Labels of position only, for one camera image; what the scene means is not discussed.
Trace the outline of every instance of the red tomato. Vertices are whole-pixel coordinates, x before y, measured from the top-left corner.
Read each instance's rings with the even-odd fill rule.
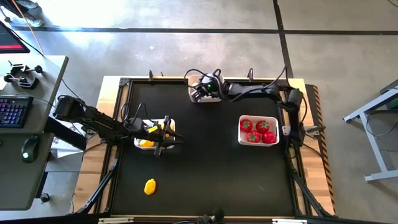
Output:
[[[267,121],[259,121],[256,124],[256,129],[260,133],[266,133],[270,128],[270,125]]]
[[[276,142],[276,135],[272,132],[266,132],[262,134],[262,141],[266,144],[272,144]]]
[[[259,142],[261,134],[258,131],[251,131],[246,134],[246,139],[248,142]]]
[[[249,121],[248,119],[241,120],[240,125],[241,125],[241,131],[244,131],[244,132],[249,132],[253,128],[253,123],[251,121]]]

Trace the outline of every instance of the gray floor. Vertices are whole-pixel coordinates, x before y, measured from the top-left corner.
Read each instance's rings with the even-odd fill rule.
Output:
[[[271,0],[70,2],[42,0],[42,12],[34,13],[49,26],[277,27]],[[398,30],[398,8],[384,0],[280,0],[279,5],[285,29]],[[21,21],[14,19],[13,24],[18,23]],[[19,33],[35,44],[29,32]],[[195,67],[204,71],[221,68],[225,76],[243,77],[252,67],[255,77],[275,77],[284,64],[277,34],[36,34],[46,54],[69,56],[65,81],[91,105],[98,99],[104,75],[147,76],[152,70],[175,76]],[[365,183],[364,174],[379,172],[376,160],[363,128],[341,119],[397,79],[397,43],[398,35],[287,36],[294,77],[320,90],[336,212],[344,218],[398,223],[398,178]],[[64,86],[59,93],[70,94]],[[383,147],[393,147],[390,141],[381,142]],[[393,161],[398,159],[398,153],[388,153]],[[45,186],[54,195],[52,204],[35,201],[26,212],[0,212],[0,218],[68,213],[76,178],[76,173],[52,174]],[[61,184],[65,179],[72,181]]]

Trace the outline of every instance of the black mat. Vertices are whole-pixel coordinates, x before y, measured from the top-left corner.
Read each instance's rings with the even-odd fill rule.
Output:
[[[274,116],[273,101],[193,104],[185,85],[134,84],[130,114],[145,101],[153,119],[170,115],[185,143],[161,158],[153,151],[123,148],[113,215],[203,215],[222,208],[229,216],[291,216],[293,197],[284,153],[274,147],[242,146],[243,114]],[[144,193],[154,178],[153,195]]]

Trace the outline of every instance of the rgb keyboard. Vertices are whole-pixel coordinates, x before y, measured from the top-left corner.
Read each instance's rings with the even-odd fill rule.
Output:
[[[31,96],[0,95],[0,128],[23,128],[32,101]]]

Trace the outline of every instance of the computer monitor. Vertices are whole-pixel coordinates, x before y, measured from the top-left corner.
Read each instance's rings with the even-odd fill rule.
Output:
[[[12,33],[10,28],[0,22],[0,54],[29,52],[30,50]]]

